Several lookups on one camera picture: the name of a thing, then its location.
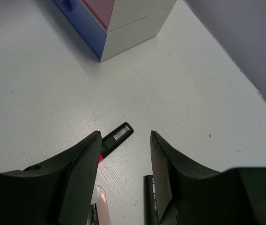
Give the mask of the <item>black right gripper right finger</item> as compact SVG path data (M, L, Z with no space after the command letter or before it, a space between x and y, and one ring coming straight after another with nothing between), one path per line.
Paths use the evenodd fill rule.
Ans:
M208 168L150 135L160 222L176 225L266 225L266 167Z

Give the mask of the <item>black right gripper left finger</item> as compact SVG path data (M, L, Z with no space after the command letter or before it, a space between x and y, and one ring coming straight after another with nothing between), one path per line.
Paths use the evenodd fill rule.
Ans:
M25 170L0 173L0 225L84 225L95 185L102 137Z

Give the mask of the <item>pink eraser with white core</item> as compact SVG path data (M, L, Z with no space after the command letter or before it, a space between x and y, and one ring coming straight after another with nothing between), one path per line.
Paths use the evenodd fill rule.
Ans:
M94 186L90 206L90 225L111 225L106 193L99 185Z

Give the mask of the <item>pink cap black highlighter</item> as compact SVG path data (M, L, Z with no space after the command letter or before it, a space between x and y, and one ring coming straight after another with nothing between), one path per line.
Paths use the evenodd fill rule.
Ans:
M134 133L128 122L124 122L102 139L99 162L108 157L119 145Z

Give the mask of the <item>green cap black highlighter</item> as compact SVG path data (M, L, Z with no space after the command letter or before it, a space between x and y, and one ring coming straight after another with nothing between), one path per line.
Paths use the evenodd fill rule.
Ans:
M153 175L144 176L144 216L146 225L160 225Z

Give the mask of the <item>purple blue drawer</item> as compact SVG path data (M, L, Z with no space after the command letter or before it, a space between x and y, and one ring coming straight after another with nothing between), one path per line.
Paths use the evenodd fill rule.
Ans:
M102 61L107 33L81 0L53 0L95 56Z

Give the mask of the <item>pink drawer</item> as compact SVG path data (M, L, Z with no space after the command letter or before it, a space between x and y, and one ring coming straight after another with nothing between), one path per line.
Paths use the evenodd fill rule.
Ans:
M83 0L84 5L106 30L109 27L114 2L115 0Z

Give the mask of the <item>white drawer cabinet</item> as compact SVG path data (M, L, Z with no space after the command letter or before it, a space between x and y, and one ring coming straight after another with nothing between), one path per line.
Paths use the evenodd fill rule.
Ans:
M100 61L155 37L175 3L175 0L114 1Z

